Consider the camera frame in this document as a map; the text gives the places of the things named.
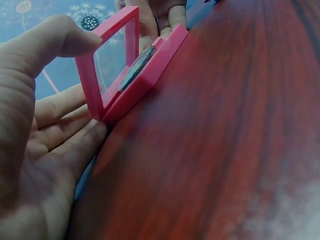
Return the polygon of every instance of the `pink plastic case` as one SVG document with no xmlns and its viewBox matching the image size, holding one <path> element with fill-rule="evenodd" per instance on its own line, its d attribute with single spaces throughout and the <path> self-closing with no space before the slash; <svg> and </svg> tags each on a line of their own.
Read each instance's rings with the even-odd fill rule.
<svg viewBox="0 0 320 240">
<path fill-rule="evenodd" d="M 121 82 L 139 54 L 139 8 L 126 6 L 92 31 L 102 38 L 101 45 L 103 45 L 124 26 L 125 67 L 103 96 L 100 93 L 95 69 L 95 51 L 75 58 L 90 114 L 94 119 L 103 121 L 107 125 L 114 125 L 119 121 L 157 84 L 188 35 L 188 31 L 180 24 L 172 30 L 166 40 L 158 37 L 152 44 L 156 52 L 130 85 L 120 91 Z"/>
</svg>

